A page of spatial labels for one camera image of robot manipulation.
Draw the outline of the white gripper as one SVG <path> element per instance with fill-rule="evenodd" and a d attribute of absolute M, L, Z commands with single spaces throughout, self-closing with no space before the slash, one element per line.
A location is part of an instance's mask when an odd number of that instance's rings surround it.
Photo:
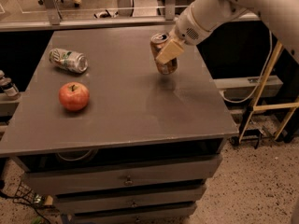
<path fill-rule="evenodd" d="M 189 6 L 178 17 L 170 31 L 171 38 L 158 52 L 155 61 L 166 64 L 177 58 L 183 51 L 184 43 L 197 45 L 208 38 L 213 32 L 212 8 L 207 6 Z"/>

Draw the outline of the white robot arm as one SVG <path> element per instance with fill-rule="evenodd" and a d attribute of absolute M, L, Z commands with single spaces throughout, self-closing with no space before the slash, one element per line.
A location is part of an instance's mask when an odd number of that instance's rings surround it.
<path fill-rule="evenodd" d="M 168 63 L 184 51 L 184 45 L 201 43 L 222 24 L 248 12 L 299 62 L 299 0 L 194 0 L 179 15 L 155 61 Z"/>

